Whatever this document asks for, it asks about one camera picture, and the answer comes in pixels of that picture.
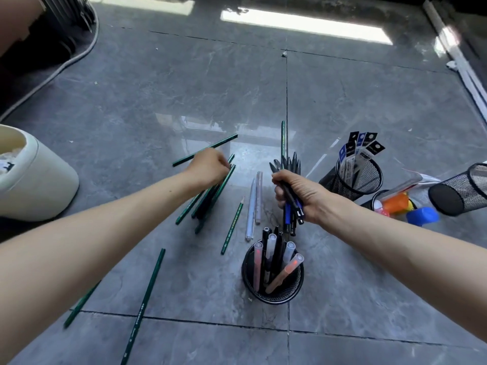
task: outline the white cable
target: white cable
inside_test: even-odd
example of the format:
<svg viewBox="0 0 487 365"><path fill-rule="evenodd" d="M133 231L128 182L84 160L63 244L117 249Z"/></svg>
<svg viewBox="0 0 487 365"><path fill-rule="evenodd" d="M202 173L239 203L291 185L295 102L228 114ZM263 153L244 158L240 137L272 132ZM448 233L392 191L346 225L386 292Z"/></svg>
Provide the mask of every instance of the white cable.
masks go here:
<svg viewBox="0 0 487 365"><path fill-rule="evenodd" d="M96 43L98 39L98 32L100 30L100 24L98 21L98 14L96 13L96 10L94 7L90 4L90 2L87 0L87 4L92 8L93 13L94 13L94 20L95 20L95 33L94 33L94 38L93 41L90 43L88 48L84 50L81 54L76 55L75 57L69 59L68 61L64 62L54 73L52 73L47 79L45 79L42 83L34 87L29 93L27 93L24 97L22 97L20 100L18 100L15 104L9 107L7 111L5 111L2 116L0 116L0 122L2 122L7 116L12 114L14 110L16 110L20 105L22 105L24 102L26 102L29 98L31 98L37 91L39 91L42 87L44 87L46 84L48 84L50 81L52 81L56 76L61 73L64 69L69 67L70 65L74 64L75 62L81 60L83 57L88 55L90 51L93 49L94 44Z"/></svg>

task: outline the gray tile floor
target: gray tile floor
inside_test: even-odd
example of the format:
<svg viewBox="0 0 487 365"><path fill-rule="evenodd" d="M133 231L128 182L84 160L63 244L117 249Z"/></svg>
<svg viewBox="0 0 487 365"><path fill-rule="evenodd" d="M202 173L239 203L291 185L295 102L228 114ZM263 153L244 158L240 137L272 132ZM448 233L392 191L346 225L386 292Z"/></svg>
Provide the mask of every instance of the gray tile floor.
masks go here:
<svg viewBox="0 0 487 365"><path fill-rule="evenodd" d="M174 225L182 206L103 279L68 330L59 319L12 363L119 363L161 247L166 257L131 364L485 363L482 342L316 226L298 229L306 278L289 305L263 305L243 286L246 212L219 253L257 170L267 174L266 224L279 218L267 164L280 152L281 120L305 175L325 155L312 180L334 165L351 130L380 132L384 188L402 180L401 168L447 177L486 159L484 122L435 53L421 9L373 0L194 0L181 15L162 9L187 0L135 1L95 3L93 52L5 124L32 133L79 173L66 214L173 175L185 165L172 161L237 132L221 148L236 154L235 174L198 237L193 220ZM238 7L380 27L392 45L221 20L222 11L238 17ZM258 22L276 18L269 15ZM431 228L486 246L485 216Z"/></svg>

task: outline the pen holder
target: pen holder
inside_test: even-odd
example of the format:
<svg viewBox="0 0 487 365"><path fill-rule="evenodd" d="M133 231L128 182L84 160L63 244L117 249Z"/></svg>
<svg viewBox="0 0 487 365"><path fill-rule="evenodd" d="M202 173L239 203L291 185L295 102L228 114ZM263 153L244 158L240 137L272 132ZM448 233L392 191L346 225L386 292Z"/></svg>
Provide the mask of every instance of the pen holder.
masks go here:
<svg viewBox="0 0 487 365"><path fill-rule="evenodd" d="M487 164L476 163L466 172L437 183L429 200L442 214L457 216L487 206Z"/></svg>
<svg viewBox="0 0 487 365"><path fill-rule="evenodd" d="M304 281L304 267L299 265L289 276L284 279L283 283L278 286L271 294L265 293L265 288L261 284L260 290L255 292L254 282L254 246L250 247L242 263L242 279L247 289L260 301L270 305L282 305L291 301L300 291Z"/></svg>
<svg viewBox="0 0 487 365"><path fill-rule="evenodd" d="M388 189L383 189L379 192L377 192L374 197L372 197L370 200L368 200L367 202L364 202L361 206L362 207L365 207L366 209L369 209L369 210L372 210L372 211L375 211L374 209L374 201L377 199L377 197L379 197L380 195L382 195L384 192L387 192Z"/></svg>
<svg viewBox="0 0 487 365"><path fill-rule="evenodd" d="M374 160L369 160L360 172L353 186L345 183L339 173L340 161L320 180L320 184L328 191L355 201L364 195L377 192L382 186L382 171Z"/></svg>

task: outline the blue bottle cap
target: blue bottle cap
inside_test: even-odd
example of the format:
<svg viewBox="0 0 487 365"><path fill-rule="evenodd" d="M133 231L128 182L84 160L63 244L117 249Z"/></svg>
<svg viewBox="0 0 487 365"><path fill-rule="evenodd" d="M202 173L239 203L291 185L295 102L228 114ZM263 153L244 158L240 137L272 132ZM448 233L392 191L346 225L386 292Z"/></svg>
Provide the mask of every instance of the blue bottle cap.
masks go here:
<svg viewBox="0 0 487 365"><path fill-rule="evenodd" d="M440 220L440 215L432 207L422 207L421 209L408 212L406 219L408 223L421 227L424 224L434 223Z"/></svg>

